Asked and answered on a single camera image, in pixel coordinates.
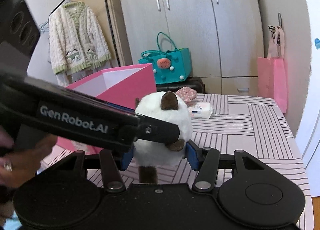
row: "blue gripper pad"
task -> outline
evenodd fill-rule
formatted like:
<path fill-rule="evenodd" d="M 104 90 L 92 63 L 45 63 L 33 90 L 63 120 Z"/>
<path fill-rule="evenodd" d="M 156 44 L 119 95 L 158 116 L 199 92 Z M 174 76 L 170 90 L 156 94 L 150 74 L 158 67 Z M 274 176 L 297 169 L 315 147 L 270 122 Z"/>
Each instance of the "blue gripper pad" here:
<path fill-rule="evenodd" d="M 128 168 L 128 166 L 133 158 L 133 148 L 134 148 L 134 146 L 131 147 L 129 152 L 123 153 L 121 163 L 120 163 L 121 164 L 120 171 L 125 171 Z"/>
<path fill-rule="evenodd" d="M 107 102 L 106 104 L 111 106 L 111 107 L 115 107 L 115 108 L 118 108 L 118 109 L 121 109 L 121 110 L 124 110 L 124 111 L 127 111 L 127 112 L 134 112 L 133 109 L 130 109 L 130 108 L 127 108 L 127 107 L 124 107 L 124 106 L 121 106 L 121 105 L 117 105 L 117 104 L 114 104 L 114 103 L 111 103 L 111 102 Z"/>
<path fill-rule="evenodd" d="M 186 158 L 194 171 L 198 171 L 200 169 L 200 162 L 197 156 L 197 152 L 195 147 L 197 147 L 193 142 L 186 143 Z"/>

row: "pink storage box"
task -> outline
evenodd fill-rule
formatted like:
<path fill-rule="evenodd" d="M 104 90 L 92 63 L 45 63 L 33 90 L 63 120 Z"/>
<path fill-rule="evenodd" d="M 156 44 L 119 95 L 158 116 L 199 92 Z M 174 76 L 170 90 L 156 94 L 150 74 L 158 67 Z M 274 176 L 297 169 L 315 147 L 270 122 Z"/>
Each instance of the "pink storage box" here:
<path fill-rule="evenodd" d="M 101 70 L 67 88 L 98 99 L 135 109 L 135 99 L 156 92 L 152 64 L 121 66 Z M 70 151 L 83 150 L 97 154 L 101 148 L 58 137 L 57 145 Z"/>

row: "bag handle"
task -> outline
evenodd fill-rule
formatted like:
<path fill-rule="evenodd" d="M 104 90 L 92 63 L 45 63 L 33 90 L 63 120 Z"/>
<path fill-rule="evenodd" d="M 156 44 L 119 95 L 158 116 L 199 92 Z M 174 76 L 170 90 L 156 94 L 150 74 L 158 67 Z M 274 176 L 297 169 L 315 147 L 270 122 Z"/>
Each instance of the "bag handle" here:
<path fill-rule="evenodd" d="M 276 43 L 278 36 L 280 36 L 280 49 L 278 50 L 278 45 Z M 269 41 L 269 49 L 268 49 L 268 59 L 271 58 L 283 58 L 284 57 L 284 32 L 283 29 L 280 26 L 276 26 L 276 32 L 275 32 L 275 38 L 270 37 Z"/>
<path fill-rule="evenodd" d="M 147 50 L 141 53 L 141 57 L 148 60 L 149 59 L 149 55 L 148 56 L 144 56 L 146 53 L 150 54 L 150 53 L 159 53 L 159 54 L 164 54 L 166 56 L 166 58 L 169 58 L 170 56 L 162 51 L 157 51 L 157 50 Z"/>
<path fill-rule="evenodd" d="M 272 35 L 270 36 L 270 40 L 269 40 L 269 48 L 268 48 L 268 60 L 270 60 L 273 57 L 276 57 L 276 53 L 277 53 L 277 43 L 276 43 L 276 38 L 273 39 Z"/>
<path fill-rule="evenodd" d="M 280 45 L 279 47 L 281 48 L 279 58 L 284 57 L 284 32 L 283 29 L 280 26 L 276 26 L 276 31 L 278 31 L 278 35 L 280 35 Z"/>
<path fill-rule="evenodd" d="M 163 34 L 164 36 L 166 36 L 170 40 L 170 43 L 174 46 L 174 49 L 178 50 L 178 48 L 176 47 L 174 41 L 167 34 L 165 34 L 163 32 L 159 32 L 158 35 L 157 35 L 157 45 L 158 45 L 158 48 L 159 48 L 159 50 L 161 52 L 163 52 L 163 51 L 162 51 L 162 48 L 160 47 L 160 44 L 159 44 L 159 36 L 160 36 L 160 34 Z"/>

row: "human hand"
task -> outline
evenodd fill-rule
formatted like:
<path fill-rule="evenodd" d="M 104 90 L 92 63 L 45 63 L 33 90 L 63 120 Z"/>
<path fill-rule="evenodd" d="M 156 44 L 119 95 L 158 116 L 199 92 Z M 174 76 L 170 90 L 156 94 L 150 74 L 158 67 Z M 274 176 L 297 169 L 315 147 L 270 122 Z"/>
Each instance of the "human hand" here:
<path fill-rule="evenodd" d="M 13 203 L 8 201 L 5 204 L 0 204 L 0 226 L 4 226 L 8 218 L 12 218 L 13 215 Z"/>
<path fill-rule="evenodd" d="M 0 184 L 17 188 L 33 178 L 41 166 L 40 162 L 50 155 L 56 142 L 57 137 L 49 135 L 40 140 L 34 149 L 11 152 L 0 157 Z M 7 148 L 13 146 L 12 138 L 2 128 L 0 128 L 0 145 Z M 3 167 L 5 162 L 11 163 L 12 171 Z"/>

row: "teal bag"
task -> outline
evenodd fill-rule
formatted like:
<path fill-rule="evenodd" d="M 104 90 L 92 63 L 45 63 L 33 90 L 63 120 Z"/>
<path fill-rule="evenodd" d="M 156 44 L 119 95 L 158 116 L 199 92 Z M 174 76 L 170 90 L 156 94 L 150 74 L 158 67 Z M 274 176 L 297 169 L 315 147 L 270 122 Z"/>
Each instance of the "teal bag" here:
<path fill-rule="evenodd" d="M 159 35 L 165 35 L 174 46 L 173 51 L 163 52 L 159 45 Z M 178 49 L 173 40 L 165 33 L 157 35 L 159 50 L 148 50 L 141 54 L 140 64 L 151 63 L 156 84 L 183 82 L 191 73 L 191 59 L 188 48 Z"/>

